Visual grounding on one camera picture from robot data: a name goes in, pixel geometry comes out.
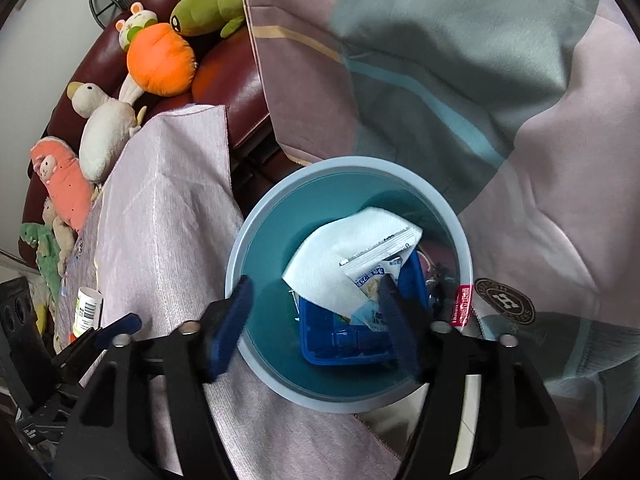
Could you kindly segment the white bunny plush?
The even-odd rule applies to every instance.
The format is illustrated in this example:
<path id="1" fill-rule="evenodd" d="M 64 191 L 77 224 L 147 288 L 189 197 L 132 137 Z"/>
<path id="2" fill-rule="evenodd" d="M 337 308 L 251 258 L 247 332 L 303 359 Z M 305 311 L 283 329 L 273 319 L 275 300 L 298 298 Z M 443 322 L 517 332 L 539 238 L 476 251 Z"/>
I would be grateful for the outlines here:
<path id="1" fill-rule="evenodd" d="M 118 20 L 115 28 L 118 32 L 118 42 L 123 51 L 127 52 L 134 36 L 145 27 L 155 25 L 157 15 L 146 10 L 141 2 L 134 2 L 130 6 L 130 17 L 126 20 Z"/>

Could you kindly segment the pink carrot plush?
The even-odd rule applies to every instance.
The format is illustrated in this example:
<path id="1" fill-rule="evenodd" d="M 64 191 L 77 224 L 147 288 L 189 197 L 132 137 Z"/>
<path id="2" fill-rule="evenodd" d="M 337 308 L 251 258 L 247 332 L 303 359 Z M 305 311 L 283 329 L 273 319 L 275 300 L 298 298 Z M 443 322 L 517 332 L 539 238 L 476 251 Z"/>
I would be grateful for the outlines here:
<path id="1" fill-rule="evenodd" d="M 30 150 L 30 159 L 58 215 L 81 231 L 92 208 L 94 186 L 82 174 L 75 152 L 61 139 L 45 136 Z"/>

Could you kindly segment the patchwork pink grey blanket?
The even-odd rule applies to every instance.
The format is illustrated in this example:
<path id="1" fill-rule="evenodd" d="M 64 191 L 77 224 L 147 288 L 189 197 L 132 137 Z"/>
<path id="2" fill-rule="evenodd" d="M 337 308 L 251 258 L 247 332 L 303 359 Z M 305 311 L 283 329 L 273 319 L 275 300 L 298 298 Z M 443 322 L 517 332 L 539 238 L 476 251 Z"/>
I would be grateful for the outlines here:
<path id="1" fill-rule="evenodd" d="M 471 248 L 471 312 L 514 333 L 578 470 L 639 397 L 639 0 L 245 0 L 289 158 L 384 158 Z"/>

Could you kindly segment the white duck plush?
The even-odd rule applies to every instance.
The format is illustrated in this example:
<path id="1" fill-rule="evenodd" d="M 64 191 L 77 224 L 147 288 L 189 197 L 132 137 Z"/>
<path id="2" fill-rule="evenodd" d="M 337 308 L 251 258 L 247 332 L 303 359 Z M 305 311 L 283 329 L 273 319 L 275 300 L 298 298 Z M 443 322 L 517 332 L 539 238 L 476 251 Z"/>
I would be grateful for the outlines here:
<path id="1" fill-rule="evenodd" d="M 146 107 L 136 112 L 134 102 L 143 93 L 130 74 L 117 99 L 94 82 L 72 81 L 67 85 L 66 94 L 74 111 L 86 120 L 79 145 L 79 166 L 88 181 L 103 183 L 127 142 L 141 129 Z"/>

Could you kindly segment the blue white snack packet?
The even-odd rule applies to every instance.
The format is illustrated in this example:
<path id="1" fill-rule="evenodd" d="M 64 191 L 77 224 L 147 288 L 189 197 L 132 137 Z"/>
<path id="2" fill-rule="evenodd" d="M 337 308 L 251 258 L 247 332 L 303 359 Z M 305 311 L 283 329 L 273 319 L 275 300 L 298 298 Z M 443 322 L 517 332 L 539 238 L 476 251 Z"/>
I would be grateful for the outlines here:
<path id="1" fill-rule="evenodd" d="M 367 326 L 372 332 L 386 332 L 387 325 L 378 306 L 378 286 L 385 275 L 396 282 L 405 261 L 403 252 L 387 255 L 372 249 L 344 264 L 343 272 L 366 297 L 352 312 L 350 324 Z"/>

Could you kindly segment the white green pill bottle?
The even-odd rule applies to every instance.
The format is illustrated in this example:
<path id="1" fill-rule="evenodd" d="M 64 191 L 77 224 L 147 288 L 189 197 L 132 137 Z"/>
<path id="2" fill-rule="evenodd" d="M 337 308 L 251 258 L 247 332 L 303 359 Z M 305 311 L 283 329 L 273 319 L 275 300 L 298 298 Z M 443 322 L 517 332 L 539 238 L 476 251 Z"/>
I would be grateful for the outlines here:
<path id="1" fill-rule="evenodd" d="M 86 286 L 78 288 L 72 326 L 72 334 L 75 338 L 79 338 L 90 328 L 100 326 L 102 307 L 103 296 L 100 292 Z"/>

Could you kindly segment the green crocodile plush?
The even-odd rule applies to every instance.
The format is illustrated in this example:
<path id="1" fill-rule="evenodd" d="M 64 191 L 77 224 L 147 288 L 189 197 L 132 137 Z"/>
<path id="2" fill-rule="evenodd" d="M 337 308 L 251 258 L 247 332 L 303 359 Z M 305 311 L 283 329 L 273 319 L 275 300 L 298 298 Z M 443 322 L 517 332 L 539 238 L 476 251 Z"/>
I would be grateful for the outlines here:
<path id="1" fill-rule="evenodd" d="M 50 226 L 35 222 L 25 222 L 20 229 L 21 240 L 36 251 L 37 268 L 50 290 L 56 304 L 60 296 L 61 277 L 58 273 L 60 246 Z"/>

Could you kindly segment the orange round plush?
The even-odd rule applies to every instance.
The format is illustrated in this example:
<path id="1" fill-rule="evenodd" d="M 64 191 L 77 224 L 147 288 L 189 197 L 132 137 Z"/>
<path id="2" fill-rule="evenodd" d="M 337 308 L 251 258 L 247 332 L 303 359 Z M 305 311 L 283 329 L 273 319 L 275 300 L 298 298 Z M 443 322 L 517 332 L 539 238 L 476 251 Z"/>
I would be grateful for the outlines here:
<path id="1" fill-rule="evenodd" d="M 156 96 L 187 92 L 197 67 L 190 44 L 168 23 L 137 30 L 127 51 L 129 75 L 144 92 Z"/>

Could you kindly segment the green dinosaur plush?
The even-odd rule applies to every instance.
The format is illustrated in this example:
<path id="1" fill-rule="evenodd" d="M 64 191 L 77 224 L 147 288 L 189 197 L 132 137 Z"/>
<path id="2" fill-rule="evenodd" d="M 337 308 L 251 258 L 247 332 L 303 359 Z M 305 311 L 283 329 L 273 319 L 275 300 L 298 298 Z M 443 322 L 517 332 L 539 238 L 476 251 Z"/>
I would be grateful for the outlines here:
<path id="1" fill-rule="evenodd" d="M 243 0 L 179 0 L 169 17 L 172 29 L 183 37 L 219 32 L 226 39 L 244 21 Z"/>

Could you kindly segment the beige small plush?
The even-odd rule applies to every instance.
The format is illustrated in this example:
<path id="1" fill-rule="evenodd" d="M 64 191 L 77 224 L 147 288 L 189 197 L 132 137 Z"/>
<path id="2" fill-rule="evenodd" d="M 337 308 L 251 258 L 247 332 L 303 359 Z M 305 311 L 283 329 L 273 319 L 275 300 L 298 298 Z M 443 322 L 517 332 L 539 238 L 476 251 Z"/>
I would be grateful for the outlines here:
<path id="1" fill-rule="evenodd" d="M 62 220 L 50 197 L 44 201 L 42 220 L 46 226 L 50 226 L 52 229 L 58 248 L 60 248 L 58 252 L 58 275 L 62 278 L 65 274 L 68 260 L 73 255 L 76 242 L 75 231 Z"/>

